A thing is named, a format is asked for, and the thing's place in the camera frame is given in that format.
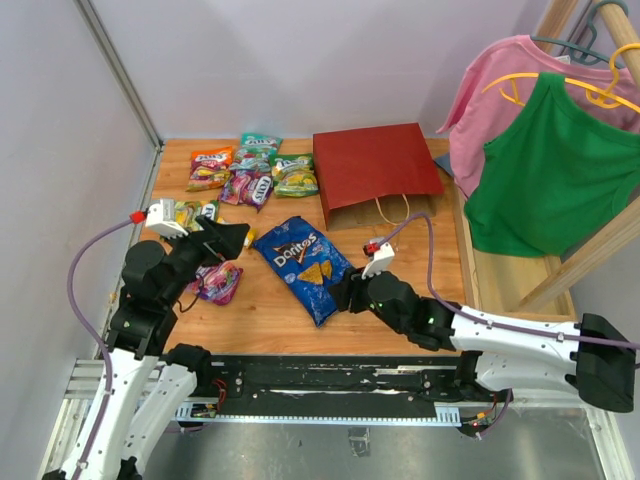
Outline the yellow snack bar wrapper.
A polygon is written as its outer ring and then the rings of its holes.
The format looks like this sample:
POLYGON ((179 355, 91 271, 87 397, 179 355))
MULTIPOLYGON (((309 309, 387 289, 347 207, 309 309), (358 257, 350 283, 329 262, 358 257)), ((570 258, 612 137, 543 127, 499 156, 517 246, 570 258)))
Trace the yellow snack bar wrapper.
MULTIPOLYGON (((228 224, 228 221, 226 221, 223 217, 218 217, 217 222, 221 224, 228 224)), ((254 227, 250 227, 244 239, 245 249, 249 249, 252 247, 254 241, 256 240, 257 235, 258 235, 258 230, 254 227)))

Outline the blue Doritos chips bag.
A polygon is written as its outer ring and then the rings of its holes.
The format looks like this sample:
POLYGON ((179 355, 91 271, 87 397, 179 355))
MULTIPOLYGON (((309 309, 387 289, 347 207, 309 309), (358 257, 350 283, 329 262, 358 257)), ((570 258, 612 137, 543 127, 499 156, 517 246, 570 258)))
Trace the blue Doritos chips bag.
POLYGON ((253 247, 322 327, 337 312, 329 288, 337 284, 351 263, 319 230, 300 216, 274 227, 253 247))

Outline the green yellow Fox's candy bag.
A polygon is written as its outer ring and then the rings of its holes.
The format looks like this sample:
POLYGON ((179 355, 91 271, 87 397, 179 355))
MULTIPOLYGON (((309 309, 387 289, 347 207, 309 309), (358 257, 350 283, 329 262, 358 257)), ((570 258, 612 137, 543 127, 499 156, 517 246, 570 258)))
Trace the green yellow Fox's candy bag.
POLYGON ((178 201, 174 204, 173 220, 187 232, 201 230, 201 225, 196 221, 199 216, 204 216, 214 222, 219 215, 219 201, 178 201))

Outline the purple black cherry candy bag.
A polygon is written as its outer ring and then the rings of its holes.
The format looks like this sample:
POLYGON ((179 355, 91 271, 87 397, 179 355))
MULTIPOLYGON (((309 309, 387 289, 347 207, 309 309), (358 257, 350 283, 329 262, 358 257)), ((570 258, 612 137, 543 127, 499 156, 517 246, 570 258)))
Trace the purple black cherry candy bag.
POLYGON ((270 174, 255 170, 237 170, 223 186, 218 200, 229 205, 246 205, 260 211, 273 188, 270 174))

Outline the orange Fox's fruits candy bag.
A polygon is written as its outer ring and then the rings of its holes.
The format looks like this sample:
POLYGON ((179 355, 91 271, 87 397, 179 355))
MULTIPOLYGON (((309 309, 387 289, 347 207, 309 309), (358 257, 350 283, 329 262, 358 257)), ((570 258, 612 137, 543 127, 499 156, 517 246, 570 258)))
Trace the orange Fox's fruits candy bag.
POLYGON ((222 187, 230 178, 232 161, 232 146, 194 151, 190 157, 186 191, 198 192, 222 187))

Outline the teal Fox's mint candy bag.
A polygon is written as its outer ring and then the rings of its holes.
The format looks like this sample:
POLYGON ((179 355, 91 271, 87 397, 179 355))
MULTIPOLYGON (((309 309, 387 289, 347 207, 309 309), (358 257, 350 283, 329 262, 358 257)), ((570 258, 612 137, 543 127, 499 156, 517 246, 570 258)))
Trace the teal Fox's mint candy bag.
POLYGON ((261 173, 270 172, 270 160, 278 153, 283 139, 277 136, 247 132, 241 136, 240 144, 230 171, 253 170, 261 173))

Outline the green snack bag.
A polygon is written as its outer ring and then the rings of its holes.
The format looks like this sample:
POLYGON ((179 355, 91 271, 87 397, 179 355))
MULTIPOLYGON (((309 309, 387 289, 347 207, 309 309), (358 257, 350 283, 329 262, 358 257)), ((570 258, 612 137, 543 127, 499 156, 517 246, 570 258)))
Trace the green snack bag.
POLYGON ((311 153, 275 155, 269 164, 277 197, 301 198, 319 193, 311 153))

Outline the red paper bag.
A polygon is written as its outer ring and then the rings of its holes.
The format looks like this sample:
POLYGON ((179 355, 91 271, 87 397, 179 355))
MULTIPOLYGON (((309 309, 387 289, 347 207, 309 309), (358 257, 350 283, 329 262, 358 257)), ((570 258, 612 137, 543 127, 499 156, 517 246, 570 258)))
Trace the red paper bag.
POLYGON ((316 133, 313 159, 329 231, 434 216, 444 194, 417 123, 316 133))

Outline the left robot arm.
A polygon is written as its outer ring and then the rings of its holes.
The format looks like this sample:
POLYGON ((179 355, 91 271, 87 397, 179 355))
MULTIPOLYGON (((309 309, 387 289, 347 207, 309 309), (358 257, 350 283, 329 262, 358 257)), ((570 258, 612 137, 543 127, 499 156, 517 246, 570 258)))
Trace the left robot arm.
POLYGON ((246 223, 224 224, 206 216, 199 229, 136 211, 88 241, 99 240, 131 225, 166 237, 170 249, 141 241, 126 253, 118 307, 106 337, 101 337, 77 304, 76 268, 67 274, 72 311, 96 341, 104 367, 89 413, 69 456, 47 479, 141 479, 156 444, 178 407, 192 394, 207 393, 214 383, 208 350, 180 344, 165 345, 177 320, 175 305, 195 282, 202 267, 235 260, 250 230, 246 223))

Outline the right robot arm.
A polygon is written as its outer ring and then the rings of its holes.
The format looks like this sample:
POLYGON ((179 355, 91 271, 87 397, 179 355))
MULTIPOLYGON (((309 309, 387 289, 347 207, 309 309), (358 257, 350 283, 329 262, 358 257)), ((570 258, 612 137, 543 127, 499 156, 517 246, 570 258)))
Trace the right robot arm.
POLYGON ((436 296, 421 297, 390 272, 364 277, 348 270, 329 292, 341 311, 369 311, 430 351, 457 351, 455 392, 545 390, 577 395, 615 413, 634 409, 637 346, 608 320, 535 322, 489 314, 436 296))

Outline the blue grey mat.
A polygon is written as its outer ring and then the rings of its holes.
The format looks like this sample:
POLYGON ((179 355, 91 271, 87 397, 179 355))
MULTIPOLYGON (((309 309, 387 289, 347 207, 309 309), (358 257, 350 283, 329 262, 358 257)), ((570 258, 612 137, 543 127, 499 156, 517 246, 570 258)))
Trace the blue grey mat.
POLYGON ((454 177, 454 172, 451 166, 451 161, 450 161, 450 153, 447 152, 445 154, 442 154, 438 157, 436 157, 434 159, 434 162, 436 163, 436 165, 441 168, 449 177, 453 178, 454 177))

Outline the wooden clothes rack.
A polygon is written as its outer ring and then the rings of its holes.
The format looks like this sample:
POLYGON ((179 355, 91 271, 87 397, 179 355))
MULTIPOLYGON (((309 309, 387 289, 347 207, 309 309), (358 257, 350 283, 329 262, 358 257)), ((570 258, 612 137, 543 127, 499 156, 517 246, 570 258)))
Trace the wooden clothes rack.
POLYGON ((564 297, 587 272, 638 234, 639 207, 631 196, 620 214, 565 253, 559 256, 522 257, 543 259, 547 269, 545 274, 538 274, 531 269, 501 269, 493 265, 491 270, 499 277, 495 306, 502 311, 537 312, 550 302, 564 297))

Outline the green tank top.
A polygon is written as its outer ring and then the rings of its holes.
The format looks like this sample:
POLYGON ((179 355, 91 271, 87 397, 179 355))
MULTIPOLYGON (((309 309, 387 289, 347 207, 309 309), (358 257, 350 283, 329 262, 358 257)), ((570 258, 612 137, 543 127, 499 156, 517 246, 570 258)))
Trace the green tank top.
POLYGON ((509 127, 484 146, 464 212, 475 249, 559 256, 605 226, 639 185, 639 136, 580 108, 542 73, 509 127))

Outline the pink t-shirt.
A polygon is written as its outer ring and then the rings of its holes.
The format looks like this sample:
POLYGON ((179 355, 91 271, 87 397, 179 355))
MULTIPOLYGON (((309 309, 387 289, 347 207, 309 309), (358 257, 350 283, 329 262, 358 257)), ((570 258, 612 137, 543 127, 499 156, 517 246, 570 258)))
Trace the pink t-shirt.
MULTIPOLYGON (((512 95, 509 81, 482 94, 482 89, 504 75, 520 72, 552 73, 584 81, 605 89, 612 72, 576 64, 566 64, 540 50, 530 37, 509 37, 489 46, 467 69, 456 100, 442 130, 450 134, 450 161, 454 180, 466 200, 478 187, 485 165, 484 146, 502 134, 523 107, 504 99, 499 88, 512 95)), ((537 79, 518 79, 520 99, 526 103, 537 79)), ((570 97, 587 113, 621 130, 639 136, 639 114, 625 107, 604 110, 591 103, 585 92, 566 84, 570 97)), ((626 69, 613 89, 616 95, 639 105, 639 91, 626 69)))

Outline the yellow clothes hanger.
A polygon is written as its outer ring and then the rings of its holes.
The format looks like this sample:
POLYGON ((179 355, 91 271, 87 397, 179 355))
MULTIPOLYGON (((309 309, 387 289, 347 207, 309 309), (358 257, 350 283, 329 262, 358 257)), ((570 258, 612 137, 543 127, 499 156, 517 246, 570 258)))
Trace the yellow clothes hanger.
MULTIPOLYGON (((612 72, 613 80, 605 89, 596 87, 592 84, 586 83, 584 81, 576 80, 573 78, 565 78, 564 82, 569 85, 580 87, 585 92, 585 97, 587 101, 601 109, 613 110, 619 107, 625 107, 627 109, 634 111, 635 113, 638 113, 639 112, 638 105, 627 100, 626 98, 616 95, 613 92, 613 89, 617 86, 620 80, 620 69, 615 66, 615 61, 623 53, 633 51, 633 50, 638 50, 638 49, 639 49, 639 43, 634 42, 634 43, 629 43, 622 47, 619 47, 614 52, 612 58, 609 60, 609 68, 612 72)), ((518 79, 538 79, 539 76, 540 76, 539 73, 533 73, 533 72, 520 72, 520 73, 512 73, 512 74, 504 75, 492 81, 488 85, 486 85, 482 89, 481 93, 484 94, 488 92, 490 89, 494 88, 495 86, 502 85, 504 82, 509 81, 512 86, 512 95, 505 93, 502 87, 499 88, 500 94, 503 96, 504 99, 508 100, 509 102, 515 105, 524 107, 525 103, 520 99, 520 96, 519 96, 517 80, 518 79)))

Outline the teal clothes hanger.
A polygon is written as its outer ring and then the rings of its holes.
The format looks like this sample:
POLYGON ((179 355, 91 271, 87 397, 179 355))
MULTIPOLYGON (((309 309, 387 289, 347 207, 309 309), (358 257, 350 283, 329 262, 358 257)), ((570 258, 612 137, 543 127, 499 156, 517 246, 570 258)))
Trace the teal clothes hanger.
POLYGON ((566 50, 566 54, 569 56, 571 62, 583 66, 593 66, 597 63, 609 63, 611 60, 609 56, 592 49, 598 37, 598 29, 596 28, 594 21, 596 16, 599 14, 600 6, 605 5, 616 5, 622 9, 625 16, 629 15, 629 8, 624 1, 597 1, 596 5, 592 6, 586 14, 586 29, 590 32, 590 39, 586 45, 580 45, 577 43, 569 42, 567 40, 560 40, 544 36, 531 36, 531 40, 534 42, 541 42, 543 44, 561 46, 566 50))

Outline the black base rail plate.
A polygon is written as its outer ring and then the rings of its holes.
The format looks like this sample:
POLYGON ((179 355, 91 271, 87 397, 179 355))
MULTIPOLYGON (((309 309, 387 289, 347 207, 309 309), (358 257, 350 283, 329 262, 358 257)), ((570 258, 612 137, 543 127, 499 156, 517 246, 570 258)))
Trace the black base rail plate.
POLYGON ((312 411, 494 400, 489 391, 458 379, 457 367, 451 355, 213 355, 190 396, 221 396, 222 407, 232 409, 302 405, 312 411))

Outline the aluminium frame post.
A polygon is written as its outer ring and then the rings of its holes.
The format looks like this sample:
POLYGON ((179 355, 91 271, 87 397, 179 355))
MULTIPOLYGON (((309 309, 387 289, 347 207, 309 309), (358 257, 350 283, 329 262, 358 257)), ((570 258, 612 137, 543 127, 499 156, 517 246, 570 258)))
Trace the aluminium frame post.
POLYGON ((114 76, 116 83, 121 89, 147 139, 156 151, 160 151, 164 146, 164 140, 154 125, 141 96, 134 86, 96 6, 90 0, 73 0, 73 3, 88 27, 109 70, 114 76))

